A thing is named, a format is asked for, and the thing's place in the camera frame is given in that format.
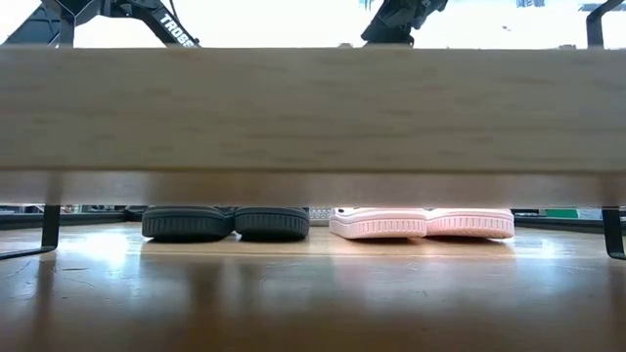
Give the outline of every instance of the pink sneaker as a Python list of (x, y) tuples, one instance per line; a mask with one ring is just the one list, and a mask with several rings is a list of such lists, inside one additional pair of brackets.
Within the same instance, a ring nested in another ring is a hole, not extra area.
[(346, 239), (414, 238), (426, 235), (420, 208), (334, 208), (331, 232)]
[(434, 209), (428, 213), (428, 236), (509, 239), (514, 217), (508, 209)]

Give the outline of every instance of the shoe sole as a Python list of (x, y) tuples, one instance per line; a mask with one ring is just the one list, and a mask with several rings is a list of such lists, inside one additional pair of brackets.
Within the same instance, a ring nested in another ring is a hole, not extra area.
[(300, 241), (309, 233), (305, 210), (274, 207), (242, 207), (235, 212), (235, 231), (243, 241)]
[(427, 236), (463, 236), (484, 239), (510, 239), (514, 236), (513, 216), (489, 213), (444, 215), (429, 219)]
[(166, 242), (218, 241), (233, 227), (232, 218), (201, 206), (155, 206), (142, 218), (142, 235)]
[(332, 233), (349, 240), (359, 239), (406, 239), (426, 235), (425, 217), (407, 217), (406, 212), (394, 214), (371, 211), (360, 214), (360, 220), (350, 222), (349, 218), (331, 218)]

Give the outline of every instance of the green object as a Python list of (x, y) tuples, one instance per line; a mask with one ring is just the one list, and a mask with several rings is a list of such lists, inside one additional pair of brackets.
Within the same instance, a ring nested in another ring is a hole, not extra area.
[(578, 219), (576, 209), (546, 209), (547, 217), (557, 217), (566, 219)]

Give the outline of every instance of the white wall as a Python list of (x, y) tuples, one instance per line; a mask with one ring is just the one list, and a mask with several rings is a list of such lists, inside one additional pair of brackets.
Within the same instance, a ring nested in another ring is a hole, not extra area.
[[(36, 8), (38, 0), (0, 0), (0, 40)], [(180, 20), (205, 47), (334, 47), (362, 45), (359, 34), (371, 19), (358, 0), (175, 0)], [(422, 48), (545, 49), (586, 47), (585, 17), (576, 1), (517, 9), (513, 0), (451, 0), (420, 31)], [(604, 41), (626, 48), (626, 13), (604, 16)], [(76, 31), (77, 47), (159, 47), (141, 22), (96, 18)]]

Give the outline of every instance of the wooden plank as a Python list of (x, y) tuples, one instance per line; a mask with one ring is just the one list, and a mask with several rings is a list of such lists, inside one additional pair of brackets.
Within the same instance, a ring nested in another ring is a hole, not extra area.
[[(0, 198), (623, 202), (625, 62), (620, 51), (2, 50), (0, 181), (12, 186)], [(82, 172), (95, 170), (109, 173)]]

